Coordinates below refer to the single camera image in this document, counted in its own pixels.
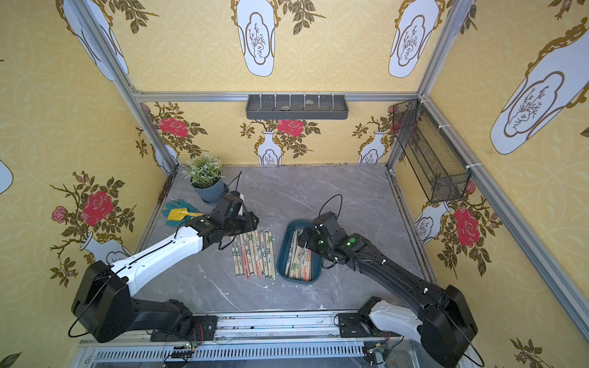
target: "white vase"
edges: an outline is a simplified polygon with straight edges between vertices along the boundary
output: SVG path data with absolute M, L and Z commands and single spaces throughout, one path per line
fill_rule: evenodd
M 257 147 L 258 162 L 261 166 L 276 166 L 282 163 L 282 148 L 274 143 L 274 132 L 262 132 L 264 141 Z
M 236 14 L 247 69 L 267 77 L 274 68 L 274 8 L 267 0 L 240 0 Z
M 80 246 L 80 250 L 89 251 L 94 255 L 95 261 L 102 261 L 105 264 L 111 264 L 115 261 L 131 257 L 131 252 L 125 249 L 121 243 L 111 239 L 106 243 L 100 244 L 92 237 L 92 233 L 88 234 L 88 238 Z
M 416 0 L 409 4 L 395 25 L 395 40 L 389 60 L 389 74 L 405 78 L 415 68 L 429 36 L 437 26 L 440 9 L 435 0 Z
M 442 230 L 442 217 L 450 212 L 448 203 L 442 202 L 439 206 L 429 205 L 419 214 L 415 220 L 417 236 L 422 244 L 426 244 L 435 238 Z
M 567 46 L 558 47 L 566 45 L 561 39 L 551 41 L 546 48 L 552 51 L 531 63 L 491 128 L 491 142 L 499 153 L 509 154 L 524 144 L 589 83 L 589 32 L 585 27 L 582 23 L 567 32 L 572 41 Z
M 0 194 L 12 184 L 12 172 L 2 161 L 0 161 Z
M 168 151 L 168 153 L 170 153 L 170 155 L 172 156 L 172 159 L 174 160 L 174 162 L 177 165 L 180 165 L 180 158 L 178 157 L 178 154 L 176 153 L 176 151 L 174 151 L 174 149 L 167 144 L 165 144 L 164 146 L 166 147 L 166 150 Z M 161 153 L 158 150 L 155 150 L 155 160 L 157 161 L 158 166 L 161 167 L 161 169 L 164 171 L 166 176 L 172 175 L 172 173 L 170 173 L 166 170 L 166 167 L 164 165 L 164 158 L 161 156 Z
M 359 164 L 377 164 L 385 155 L 386 147 L 382 143 L 382 138 L 386 132 L 374 132 L 372 141 L 360 150 Z
M 112 29 L 108 24 L 108 21 L 104 17 L 102 10 L 98 5 L 93 3 L 92 0 L 84 1 L 86 2 L 86 4 L 88 4 L 92 12 L 92 15 L 94 16 L 94 19 L 96 19 L 96 22 L 99 24 L 101 32 L 109 40 L 108 46 L 115 54 L 119 65 L 121 66 L 125 74 L 128 74 L 129 71 L 127 69 L 127 63 L 123 58 L 123 53 L 121 52 L 121 49 L 118 46 L 117 39 L 114 36 L 114 33 L 112 32 Z M 115 80 L 113 71 L 110 70 L 110 68 L 104 63 L 104 61 L 100 60 L 99 53 L 97 52 L 98 47 L 85 36 L 88 35 L 90 31 L 86 29 L 84 22 L 79 19 L 78 12 L 75 10 L 73 3 L 74 0 L 63 0 L 63 16 L 70 25 L 72 32 L 76 35 L 76 37 L 78 37 L 78 40 L 88 53 L 88 56 L 90 56 L 90 58 L 92 59 L 94 64 L 96 64 L 98 69 L 100 69 L 102 74 L 104 74 L 104 76 L 107 77 L 109 81 Z

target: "teal tray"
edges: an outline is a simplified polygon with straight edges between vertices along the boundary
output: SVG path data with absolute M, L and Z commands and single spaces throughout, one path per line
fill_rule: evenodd
M 289 258 L 289 251 L 290 251 L 290 243 L 293 240 L 293 236 L 296 230 L 301 230 L 305 227 L 312 227 L 313 223 L 307 220 L 295 220 L 291 221 L 290 224 L 286 227 L 286 231 L 284 232 L 284 237 L 282 240 L 282 246 L 280 247 L 280 252 L 278 253 L 278 259 L 276 260 L 276 270 L 278 274 L 291 283 L 296 284 L 303 284 L 308 285 L 314 283 L 319 276 L 321 275 L 321 265 L 323 259 L 319 257 L 316 253 L 311 255 L 311 278 L 310 281 L 302 281 L 291 279 L 290 277 L 286 277 L 284 275 L 284 271 L 286 271 L 286 263 L 288 262 Z

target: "gardening glove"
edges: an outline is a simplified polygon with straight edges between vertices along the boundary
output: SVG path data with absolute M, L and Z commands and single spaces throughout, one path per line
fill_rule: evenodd
M 183 200 L 176 200 L 176 201 L 166 203 L 166 208 L 167 208 L 167 210 L 163 210 L 161 212 L 166 218 L 168 218 L 168 215 L 170 214 L 170 210 L 173 210 L 175 208 L 187 208 L 188 212 L 196 212 L 196 213 L 200 212 L 196 209 L 196 207 L 189 205 L 188 203 L 184 202 Z M 180 225 L 180 223 L 184 223 L 184 222 L 191 220 L 191 219 L 192 219 L 192 216 L 186 215 L 181 221 L 167 220 L 166 225 L 168 225 L 170 227 L 178 227 Z

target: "wire mesh basket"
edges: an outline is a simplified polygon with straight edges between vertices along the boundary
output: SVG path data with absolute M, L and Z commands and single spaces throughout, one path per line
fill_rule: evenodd
M 431 203 L 462 198 L 471 172 L 418 100 L 393 107 L 393 132 Z

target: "yellow trowel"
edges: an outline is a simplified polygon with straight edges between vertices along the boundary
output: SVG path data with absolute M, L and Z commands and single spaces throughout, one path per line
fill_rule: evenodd
M 204 213 L 188 212 L 188 208 L 174 208 L 173 210 L 170 210 L 168 220 L 181 221 L 186 216 L 198 217 L 202 215 L 204 215 Z

